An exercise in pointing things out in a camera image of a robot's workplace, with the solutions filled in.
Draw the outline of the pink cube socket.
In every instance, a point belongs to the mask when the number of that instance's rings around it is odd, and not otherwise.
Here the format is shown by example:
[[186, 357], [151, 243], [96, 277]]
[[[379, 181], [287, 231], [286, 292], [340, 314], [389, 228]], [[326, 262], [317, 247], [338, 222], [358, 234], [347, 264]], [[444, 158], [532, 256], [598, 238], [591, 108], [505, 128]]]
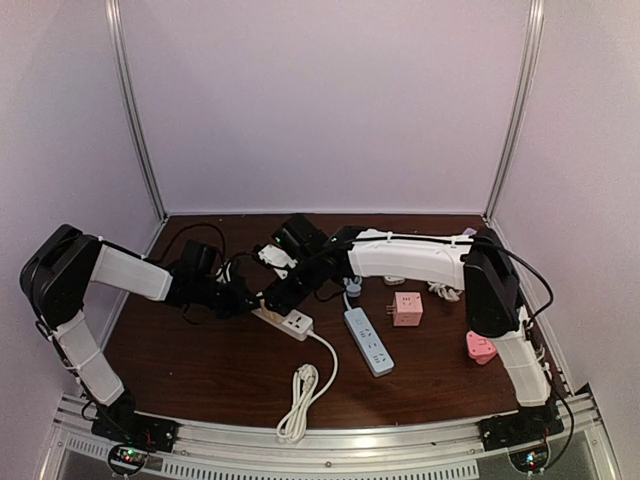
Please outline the pink cube socket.
[[417, 327], [423, 316], [423, 303], [418, 292], [395, 292], [386, 314], [394, 327]]

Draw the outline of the blue-grey power strip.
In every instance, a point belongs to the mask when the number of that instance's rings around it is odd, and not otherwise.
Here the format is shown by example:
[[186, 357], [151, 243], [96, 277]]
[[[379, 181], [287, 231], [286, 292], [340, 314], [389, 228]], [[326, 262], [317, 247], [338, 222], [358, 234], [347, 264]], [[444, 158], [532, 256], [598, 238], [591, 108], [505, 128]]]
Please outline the blue-grey power strip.
[[378, 378], [391, 373], [395, 363], [364, 310], [347, 309], [344, 321], [371, 374]]

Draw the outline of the white square adapter plug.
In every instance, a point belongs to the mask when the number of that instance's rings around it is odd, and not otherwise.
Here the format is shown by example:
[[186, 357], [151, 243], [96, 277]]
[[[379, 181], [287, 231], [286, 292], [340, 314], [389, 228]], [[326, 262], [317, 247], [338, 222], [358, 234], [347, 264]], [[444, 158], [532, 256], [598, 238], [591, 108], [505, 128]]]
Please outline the white square adapter plug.
[[399, 276], [386, 275], [383, 277], [383, 282], [388, 286], [402, 285], [405, 281], [405, 278]]

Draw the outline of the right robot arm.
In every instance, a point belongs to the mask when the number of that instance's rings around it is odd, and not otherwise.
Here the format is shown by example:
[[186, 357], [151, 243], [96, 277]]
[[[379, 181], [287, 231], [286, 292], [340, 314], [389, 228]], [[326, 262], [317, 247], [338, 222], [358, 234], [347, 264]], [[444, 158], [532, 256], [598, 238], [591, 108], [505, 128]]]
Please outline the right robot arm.
[[531, 340], [537, 316], [528, 314], [517, 265], [528, 264], [507, 250], [488, 227], [474, 235], [430, 236], [346, 226], [327, 236], [296, 214], [272, 235], [288, 262], [258, 297], [258, 310], [280, 320], [325, 282], [345, 278], [398, 277], [441, 284], [464, 294], [470, 329], [489, 338], [509, 375], [520, 408], [512, 430], [535, 440], [551, 424], [545, 404], [551, 386]]

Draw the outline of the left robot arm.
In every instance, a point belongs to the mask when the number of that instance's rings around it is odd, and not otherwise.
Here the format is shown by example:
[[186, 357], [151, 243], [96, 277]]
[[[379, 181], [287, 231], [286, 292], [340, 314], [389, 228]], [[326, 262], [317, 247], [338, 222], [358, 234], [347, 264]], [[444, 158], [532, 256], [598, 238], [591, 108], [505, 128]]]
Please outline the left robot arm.
[[24, 265], [20, 285], [67, 369], [96, 403], [110, 407], [120, 402], [125, 386], [86, 323], [89, 285], [100, 283], [180, 309], [204, 306], [221, 319], [258, 308], [259, 298], [242, 277], [221, 280], [213, 274], [215, 255], [213, 247], [189, 241], [181, 258], [161, 266], [62, 224]]

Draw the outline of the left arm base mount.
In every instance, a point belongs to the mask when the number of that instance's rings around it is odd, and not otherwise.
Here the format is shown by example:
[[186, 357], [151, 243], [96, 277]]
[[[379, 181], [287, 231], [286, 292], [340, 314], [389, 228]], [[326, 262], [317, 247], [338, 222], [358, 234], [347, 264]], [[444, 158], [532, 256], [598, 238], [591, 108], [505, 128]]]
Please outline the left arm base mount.
[[178, 433], [177, 422], [138, 414], [131, 409], [100, 409], [91, 426], [99, 437], [150, 452], [171, 453]]

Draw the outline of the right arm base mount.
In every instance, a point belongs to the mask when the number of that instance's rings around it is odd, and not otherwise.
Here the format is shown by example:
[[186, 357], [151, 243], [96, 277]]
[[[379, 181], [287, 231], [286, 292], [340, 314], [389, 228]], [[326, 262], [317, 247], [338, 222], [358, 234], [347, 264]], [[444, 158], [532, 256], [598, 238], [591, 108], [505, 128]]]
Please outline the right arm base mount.
[[483, 419], [478, 424], [485, 451], [541, 442], [562, 433], [564, 423], [555, 404], [521, 407], [515, 413]]

